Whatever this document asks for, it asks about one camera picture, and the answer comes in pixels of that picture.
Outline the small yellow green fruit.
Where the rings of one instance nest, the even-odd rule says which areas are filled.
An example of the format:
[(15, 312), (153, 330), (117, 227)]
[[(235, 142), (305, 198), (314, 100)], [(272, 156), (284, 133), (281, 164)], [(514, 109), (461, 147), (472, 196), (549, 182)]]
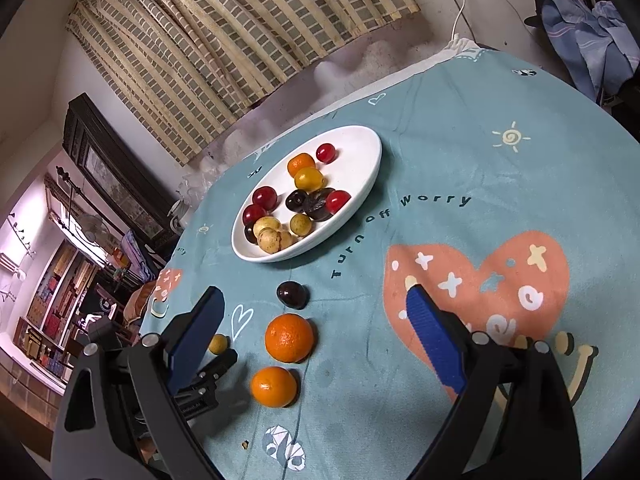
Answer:
[(224, 334), (215, 334), (209, 341), (208, 351), (215, 356), (221, 356), (229, 348), (229, 338)]

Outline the large orange mandarin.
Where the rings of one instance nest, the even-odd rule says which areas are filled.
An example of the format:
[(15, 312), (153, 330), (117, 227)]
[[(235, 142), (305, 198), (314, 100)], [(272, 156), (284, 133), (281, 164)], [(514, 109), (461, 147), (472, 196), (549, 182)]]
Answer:
[(265, 331), (265, 348), (283, 363), (302, 362), (314, 348), (314, 329), (297, 314), (285, 313), (274, 318)]

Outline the dark plum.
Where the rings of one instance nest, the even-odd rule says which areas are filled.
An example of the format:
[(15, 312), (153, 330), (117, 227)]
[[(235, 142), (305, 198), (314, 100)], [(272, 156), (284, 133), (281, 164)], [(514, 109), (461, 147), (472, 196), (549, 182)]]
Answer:
[(296, 190), (286, 196), (285, 207), (288, 208), (289, 211), (298, 214), (304, 210), (307, 198), (308, 194), (305, 191), (296, 188)]
[(277, 297), (285, 307), (302, 310), (308, 304), (309, 292), (302, 284), (286, 281), (277, 287)]
[(244, 226), (244, 235), (246, 240), (250, 242), (250, 244), (257, 244), (257, 238), (254, 234), (254, 229), (252, 226)]

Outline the brownish yellow round fruit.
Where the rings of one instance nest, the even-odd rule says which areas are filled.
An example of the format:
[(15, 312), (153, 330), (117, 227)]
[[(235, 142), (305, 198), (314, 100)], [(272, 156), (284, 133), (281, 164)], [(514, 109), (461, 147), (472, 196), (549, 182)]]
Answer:
[(262, 229), (257, 235), (258, 246), (269, 255), (282, 252), (294, 244), (294, 237), (285, 230)]

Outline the large yellow loquat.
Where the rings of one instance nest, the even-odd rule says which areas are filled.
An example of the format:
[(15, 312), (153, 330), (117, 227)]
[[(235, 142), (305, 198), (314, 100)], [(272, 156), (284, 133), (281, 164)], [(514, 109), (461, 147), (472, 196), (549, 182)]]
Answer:
[(254, 223), (253, 233), (255, 237), (258, 238), (262, 230), (272, 229), (277, 231), (280, 227), (281, 222), (277, 218), (274, 218), (273, 216), (263, 216)]

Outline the large dark wrinkled fruit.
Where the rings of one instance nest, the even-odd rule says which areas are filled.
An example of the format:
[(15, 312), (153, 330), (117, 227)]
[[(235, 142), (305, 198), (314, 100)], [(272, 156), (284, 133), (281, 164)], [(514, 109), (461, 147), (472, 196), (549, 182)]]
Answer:
[(333, 216), (326, 206), (326, 200), (333, 192), (333, 188), (320, 188), (307, 195), (303, 204), (303, 213), (314, 222), (323, 222)]

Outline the red cherry tomato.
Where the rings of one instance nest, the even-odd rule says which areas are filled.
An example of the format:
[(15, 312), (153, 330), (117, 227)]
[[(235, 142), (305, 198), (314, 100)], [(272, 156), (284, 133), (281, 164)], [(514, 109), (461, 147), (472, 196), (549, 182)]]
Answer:
[(349, 192), (343, 190), (334, 190), (326, 196), (326, 209), (330, 214), (336, 214), (340, 211), (352, 198)]
[(322, 143), (318, 146), (316, 151), (316, 159), (322, 164), (330, 164), (336, 159), (337, 151), (333, 144)]

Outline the yellow orange persimmon fruit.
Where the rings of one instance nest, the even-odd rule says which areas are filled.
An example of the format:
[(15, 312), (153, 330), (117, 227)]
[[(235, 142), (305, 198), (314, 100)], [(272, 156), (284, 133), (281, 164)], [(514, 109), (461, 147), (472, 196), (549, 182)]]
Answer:
[(312, 193), (321, 190), (324, 187), (324, 177), (317, 168), (304, 168), (300, 170), (294, 177), (296, 188)]

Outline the small orange mandarin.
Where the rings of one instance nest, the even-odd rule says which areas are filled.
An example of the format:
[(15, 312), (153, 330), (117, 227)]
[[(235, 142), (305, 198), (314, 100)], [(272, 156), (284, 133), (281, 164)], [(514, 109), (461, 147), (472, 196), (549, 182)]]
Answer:
[(308, 153), (300, 153), (288, 161), (286, 169), (288, 170), (288, 174), (294, 178), (300, 170), (308, 167), (314, 168), (315, 166), (316, 161), (311, 155)]

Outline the wooden bookshelf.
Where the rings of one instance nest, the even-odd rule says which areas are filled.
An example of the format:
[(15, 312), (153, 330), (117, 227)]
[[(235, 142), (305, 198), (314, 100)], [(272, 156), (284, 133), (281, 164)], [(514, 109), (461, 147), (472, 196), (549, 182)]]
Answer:
[(61, 243), (44, 269), (13, 342), (37, 368), (68, 382), (75, 357), (72, 340), (81, 331), (79, 309), (98, 267), (69, 242)]

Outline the standing fan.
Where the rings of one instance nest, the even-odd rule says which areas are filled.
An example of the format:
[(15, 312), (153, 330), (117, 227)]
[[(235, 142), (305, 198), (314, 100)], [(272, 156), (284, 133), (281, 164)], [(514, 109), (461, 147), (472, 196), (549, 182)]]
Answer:
[(89, 242), (104, 245), (111, 240), (111, 233), (99, 216), (81, 214), (77, 219), (77, 223)]

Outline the teal printed tablecloth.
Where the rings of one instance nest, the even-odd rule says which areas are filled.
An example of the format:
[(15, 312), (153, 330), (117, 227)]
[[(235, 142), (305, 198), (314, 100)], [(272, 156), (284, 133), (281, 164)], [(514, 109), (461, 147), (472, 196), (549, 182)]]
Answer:
[[(382, 142), (378, 180), (339, 231), (305, 255), (241, 260), (236, 214), (300, 144), (360, 125)], [(406, 312), (418, 283), (499, 344), (545, 339), (574, 404), (593, 471), (639, 400), (639, 145), (552, 75), (474, 50), (303, 125), (229, 169), (168, 263), (177, 285), (148, 332), (224, 294), (221, 331), (239, 361), (194, 434), (228, 479), (403, 479), (454, 395), (428, 365)], [(307, 287), (302, 310), (277, 287)], [(306, 318), (314, 348), (283, 363), (265, 348), (279, 315)], [(253, 376), (280, 366), (295, 400), (267, 408)]]

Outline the white oval plate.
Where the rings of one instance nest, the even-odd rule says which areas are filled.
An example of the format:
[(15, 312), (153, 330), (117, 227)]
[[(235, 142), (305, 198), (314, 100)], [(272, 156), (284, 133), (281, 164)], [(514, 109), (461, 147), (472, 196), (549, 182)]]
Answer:
[(247, 195), (231, 231), (251, 263), (303, 255), (341, 229), (372, 191), (382, 142), (365, 126), (320, 133), (285, 155)]

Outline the beige checked curtain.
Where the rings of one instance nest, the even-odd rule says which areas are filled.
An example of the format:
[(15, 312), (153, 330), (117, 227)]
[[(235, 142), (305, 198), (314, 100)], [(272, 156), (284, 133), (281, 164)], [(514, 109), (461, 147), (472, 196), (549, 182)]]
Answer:
[(67, 29), (179, 164), (304, 68), (414, 0), (77, 0)]

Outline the blue clothes pile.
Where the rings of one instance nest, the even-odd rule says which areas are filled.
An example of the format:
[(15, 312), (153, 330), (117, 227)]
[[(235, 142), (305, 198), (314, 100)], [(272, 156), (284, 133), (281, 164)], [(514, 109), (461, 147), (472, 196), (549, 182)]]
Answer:
[(597, 101), (615, 96), (639, 67), (639, 46), (614, 3), (544, 0), (544, 31), (575, 87)]

